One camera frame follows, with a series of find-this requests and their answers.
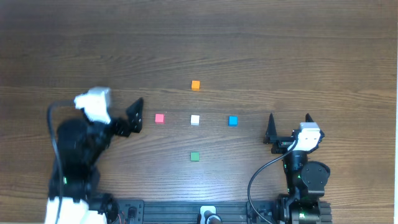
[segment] orange cube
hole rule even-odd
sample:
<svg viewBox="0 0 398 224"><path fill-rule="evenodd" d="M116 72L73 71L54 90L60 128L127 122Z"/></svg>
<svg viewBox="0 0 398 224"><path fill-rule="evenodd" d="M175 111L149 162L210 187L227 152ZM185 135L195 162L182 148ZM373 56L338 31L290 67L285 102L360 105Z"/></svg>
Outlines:
<svg viewBox="0 0 398 224"><path fill-rule="evenodd" d="M200 81L192 80L192 90L199 91L200 89Z"/></svg>

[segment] cube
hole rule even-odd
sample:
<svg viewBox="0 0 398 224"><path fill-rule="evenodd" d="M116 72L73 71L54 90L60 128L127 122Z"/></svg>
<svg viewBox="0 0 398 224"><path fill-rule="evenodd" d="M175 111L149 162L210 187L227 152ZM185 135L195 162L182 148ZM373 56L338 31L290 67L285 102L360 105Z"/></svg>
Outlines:
<svg viewBox="0 0 398 224"><path fill-rule="evenodd" d="M192 80L192 87L193 91L199 91L200 89L200 81Z"/></svg>
<svg viewBox="0 0 398 224"><path fill-rule="evenodd" d="M199 152L191 152L191 161L199 162Z"/></svg>
<svg viewBox="0 0 398 224"><path fill-rule="evenodd" d="M191 115L191 125L199 125L199 115Z"/></svg>
<svg viewBox="0 0 398 224"><path fill-rule="evenodd" d="M237 116L229 116L229 126L236 127L238 125L238 117Z"/></svg>
<svg viewBox="0 0 398 224"><path fill-rule="evenodd" d="M155 124L164 124L164 114L155 114Z"/></svg>

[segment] white cube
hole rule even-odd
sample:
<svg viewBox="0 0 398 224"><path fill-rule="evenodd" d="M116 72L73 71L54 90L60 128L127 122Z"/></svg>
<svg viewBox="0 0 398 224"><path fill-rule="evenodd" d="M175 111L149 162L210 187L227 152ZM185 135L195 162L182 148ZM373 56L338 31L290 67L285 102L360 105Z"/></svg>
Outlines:
<svg viewBox="0 0 398 224"><path fill-rule="evenodd" d="M199 125L199 115L191 115L191 125Z"/></svg>

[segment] wooden surface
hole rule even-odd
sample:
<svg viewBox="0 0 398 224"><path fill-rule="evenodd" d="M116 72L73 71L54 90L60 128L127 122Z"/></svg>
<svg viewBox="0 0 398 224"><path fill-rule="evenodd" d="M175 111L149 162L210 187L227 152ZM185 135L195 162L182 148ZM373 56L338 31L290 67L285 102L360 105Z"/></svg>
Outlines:
<svg viewBox="0 0 398 224"><path fill-rule="evenodd" d="M250 176L275 158L262 143L269 113L280 134L310 113L326 134L310 158L331 168L323 199L335 223L392 223L396 71L395 1L1 1L0 221L43 221L46 108L104 85L113 115L139 97L145 107L143 131L100 159L100 191L245 201ZM58 110L56 125L71 116L81 115ZM277 163L252 194L272 200L285 188Z"/></svg>

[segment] black cable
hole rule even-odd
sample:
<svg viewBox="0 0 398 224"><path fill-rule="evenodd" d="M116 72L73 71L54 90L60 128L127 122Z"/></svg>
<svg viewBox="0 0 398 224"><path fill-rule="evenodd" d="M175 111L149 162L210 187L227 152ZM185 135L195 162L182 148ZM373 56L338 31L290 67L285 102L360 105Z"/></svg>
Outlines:
<svg viewBox="0 0 398 224"><path fill-rule="evenodd" d="M55 139L55 132L52 127L52 111L54 108L59 107L59 106L74 106L74 104L75 103L70 100L56 101L56 102L53 102L47 109L47 126L49 127L51 143L52 143L52 147L54 148L55 160L57 162L58 174L59 174L59 179L60 179L60 192L59 192L60 195L59 195L59 203L58 203L58 210L57 210L57 217L55 219L55 224L58 223L58 219L60 218L60 213L61 213L61 204L62 204L62 197L63 197L63 170L62 170L62 161L61 161L60 153L58 151L57 140Z"/></svg>
<svg viewBox="0 0 398 224"><path fill-rule="evenodd" d="M253 205L253 202L252 202L251 196L250 196L251 184L253 183L254 179L257 177L257 175L258 175L262 170L264 170L265 168L267 168L269 165L271 165L271 164L273 164L273 163L279 161L280 159L283 159L285 156L287 156L287 155L289 155L291 152L293 152L293 149L296 147L298 141L299 141L299 139L298 139L298 137L295 135L295 142L294 142L293 146L290 148L290 150L288 150L285 154L283 154L283 155L277 157L276 159L273 159L273 160L267 162L265 165L263 165L262 167L260 167L260 169L258 169L258 170L253 174L253 176L251 177L251 179L250 179L250 181L249 181L249 185L248 185L248 199L249 199L250 206L251 206L252 209L257 213L257 215L258 215L260 218L262 218L263 220L265 220L268 224L275 224L275 223L272 223L271 221L269 221L268 219L266 219L265 217L263 217L263 216L254 208L254 205Z"/></svg>

